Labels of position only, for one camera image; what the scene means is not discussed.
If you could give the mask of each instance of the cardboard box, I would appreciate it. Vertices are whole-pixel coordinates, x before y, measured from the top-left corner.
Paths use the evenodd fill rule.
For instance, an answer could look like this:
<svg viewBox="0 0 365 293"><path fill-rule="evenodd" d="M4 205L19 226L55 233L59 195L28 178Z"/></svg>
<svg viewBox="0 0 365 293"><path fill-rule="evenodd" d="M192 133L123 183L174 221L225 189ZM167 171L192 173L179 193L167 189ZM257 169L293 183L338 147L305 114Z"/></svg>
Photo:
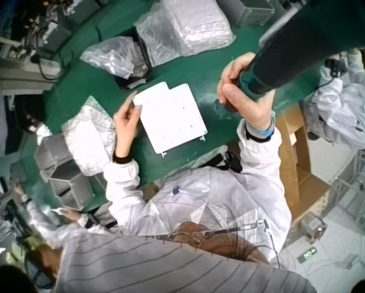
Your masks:
<svg viewBox="0 0 365 293"><path fill-rule="evenodd" d="M330 185L311 174L306 126L299 106L278 117L276 127L283 141L279 147L280 179L292 218L296 219L324 196Z"/></svg>

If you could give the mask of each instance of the clear plastic bag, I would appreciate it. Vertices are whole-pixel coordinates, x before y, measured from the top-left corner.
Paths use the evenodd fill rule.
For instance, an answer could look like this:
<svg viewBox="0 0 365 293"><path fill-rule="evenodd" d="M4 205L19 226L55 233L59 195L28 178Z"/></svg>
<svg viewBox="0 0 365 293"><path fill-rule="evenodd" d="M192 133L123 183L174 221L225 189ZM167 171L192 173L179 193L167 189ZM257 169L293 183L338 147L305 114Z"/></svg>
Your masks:
<svg viewBox="0 0 365 293"><path fill-rule="evenodd" d="M142 77L147 72L142 52L131 37L115 37L93 45L82 53L81 60L124 79L132 74Z"/></svg>
<svg viewBox="0 0 365 293"><path fill-rule="evenodd" d="M181 57L177 36L159 3L155 3L148 13L142 15L135 26L146 44L153 67Z"/></svg>
<svg viewBox="0 0 365 293"><path fill-rule="evenodd" d="M234 41L216 0L161 0L161 5L180 40L182 56L226 47Z"/></svg>
<svg viewBox="0 0 365 293"><path fill-rule="evenodd" d="M68 149L85 176L101 173L116 144L113 119L90 96L79 113L62 125Z"/></svg>
<svg viewBox="0 0 365 293"><path fill-rule="evenodd" d="M152 66L226 47L235 39L215 0L161 0L135 25Z"/></svg>

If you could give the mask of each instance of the glasses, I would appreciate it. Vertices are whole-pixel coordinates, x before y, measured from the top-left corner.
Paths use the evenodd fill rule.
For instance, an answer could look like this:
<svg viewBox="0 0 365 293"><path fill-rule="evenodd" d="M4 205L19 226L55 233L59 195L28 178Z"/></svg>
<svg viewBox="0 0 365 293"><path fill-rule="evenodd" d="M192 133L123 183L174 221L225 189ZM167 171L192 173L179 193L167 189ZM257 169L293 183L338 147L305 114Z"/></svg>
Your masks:
<svg viewBox="0 0 365 293"><path fill-rule="evenodd" d="M204 231L197 231L197 232L191 232L191 233L184 232L184 231L177 231L177 232L173 232L170 234L157 235L157 236L145 236L145 237L158 239L158 240L162 240L162 241L173 241L176 236L185 235L185 236L190 237L190 239L193 240L194 242L196 242L196 244L200 244L203 239L210 239L211 237L213 237L215 235L235 233L235 232L240 232L240 231L248 231L248 230L253 230L253 229L257 229L257 228L261 228L261 227L264 229L264 232L266 234L268 234L268 236L270 238L273 250L276 254L276 260L277 260L278 266L280 268L279 256L275 249L275 243L273 241L273 236L270 231L267 220L257 220L255 223L249 223L246 225L241 225L241 226L237 226L237 227L233 227L233 228L226 228L226 229L204 230Z"/></svg>

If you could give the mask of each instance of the white plastic panel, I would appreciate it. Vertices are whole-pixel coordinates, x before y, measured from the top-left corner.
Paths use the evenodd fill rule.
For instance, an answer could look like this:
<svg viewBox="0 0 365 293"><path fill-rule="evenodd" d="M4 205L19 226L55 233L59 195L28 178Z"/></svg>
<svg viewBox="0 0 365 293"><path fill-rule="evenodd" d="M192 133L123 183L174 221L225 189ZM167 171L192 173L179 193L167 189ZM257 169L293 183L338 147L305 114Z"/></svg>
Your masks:
<svg viewBox="0 0 365 293"><path fill-rule="evenodd" d="M140 118L157 154L207 134L188 84L171 90L166 83L155 85L138 94L134 103L142 105Z"/></svg>

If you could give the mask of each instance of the tool handle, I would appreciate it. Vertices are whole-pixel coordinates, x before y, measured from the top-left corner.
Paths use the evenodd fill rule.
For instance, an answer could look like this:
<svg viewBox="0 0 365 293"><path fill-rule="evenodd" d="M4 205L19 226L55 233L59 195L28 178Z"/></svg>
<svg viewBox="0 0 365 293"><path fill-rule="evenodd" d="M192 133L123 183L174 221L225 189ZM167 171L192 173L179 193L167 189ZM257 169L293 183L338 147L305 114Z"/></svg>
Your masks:
<svg viewBox="0 0 365 293"><path fill-rule="evenodd" d="M309 1L266 41L237 85L259 99L327 57L363 46L365 0Z"/></svg>

